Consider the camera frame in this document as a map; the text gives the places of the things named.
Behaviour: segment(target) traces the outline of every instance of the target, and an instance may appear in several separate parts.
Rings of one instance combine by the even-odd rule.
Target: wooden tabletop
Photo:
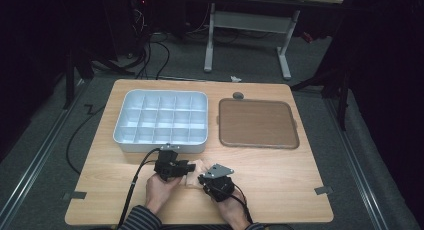
[[[230,175],[247,197],[255,222],[330,222],[333,212],[322,187],[314,156],[290,88],[284,84],[187,82],[162,80],[117,80],[75,191],[85,199],[72,199],[65,220],[71,225],[117,224],[131,180],[145,153],[125,153],[113,140],[113,131],[125,94],[133,89],[186,90],[204,92],[208,97],[209,134],[200,154],[179,154],[181,160],[203,159],[233,169]],[[242,92],[245,99],[284,101],[297,123],[300,145],[294,150],[230,148],[218,137],[218,103]],[[143,204],[146,180],[153,165],[142,168],[131,207]],[[203,190],[180,185],[159,213],[164,224],[224,223],[210,197]]]

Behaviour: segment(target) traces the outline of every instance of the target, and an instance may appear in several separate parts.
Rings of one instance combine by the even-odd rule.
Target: black tape
[[[315,193],[317,195],[321,195],[321,194],[324,194],[324,193],[326,193],[328,195],[328,194],[331,194],[331,193],[334,192],[333,188],[329,187],[329,186],[323,186],[323,187],[315,188],[314,190],[315,190]]]
[[[87,196],[86,192],[73,192],[73,193],[65,193],[63,195],[63,200],[70,200],[70,199],[85,199],[85,196]]]

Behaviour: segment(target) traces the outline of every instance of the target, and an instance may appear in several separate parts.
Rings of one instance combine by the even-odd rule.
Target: brown tray
[[[230,147],[299,147],[291,108],[280,101],[222,99],[219,102],[219,139]]]

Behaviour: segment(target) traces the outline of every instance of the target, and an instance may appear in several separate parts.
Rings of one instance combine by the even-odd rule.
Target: floor
[[[287,58],[293,78],[283,80],[275,48],[261,45],[275,42],[278,36],[251,39],[218,36],[214,69],[203,72],[205,39],[203,35],[178,40],[158,34],[151,44],[151,60],[147,67],[149,79],[165,66],[161,79],[201,81],[231,81],[231,76],[242,82],[264,82],[294,85],[313,76],[331,38],[306,43],[293,38]],[[122,58],[119,64],[131,60]],[[131,69],[139,71],[141,67]],[[120,76],[96,70],[92,81],[76,77],[76,101],[68,110],[65,104],[65,81],[62,80],[52,95],[32,117],[32,123],[16,143],[9,156],[0,164],[0,229],[92,229],[94,226],[69,226],[64,222],[71,193],[78,175],[66,160],[81,169],[92,138],[101,118],[87,114],[89,106],[96,111],[106,102]],[[366,125],[349,95],[346,115],[347,131],[335,122],[337,99],[323,99],[320,87],[308,87],[294,92],[321,177],[334,192],[329,194],[335,218],[325,224],[291,224],[298,229],[419,229],[396,184],[390,177],[375,149]],[[273,226],[271,229],[286,229]]]

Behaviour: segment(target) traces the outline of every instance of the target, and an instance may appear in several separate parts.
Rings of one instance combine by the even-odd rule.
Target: tray compartment
[[[208,135],[208,99],[193,91],[133,90],[127,93],[113,133],[126,152],[165,144],[200,153]]]

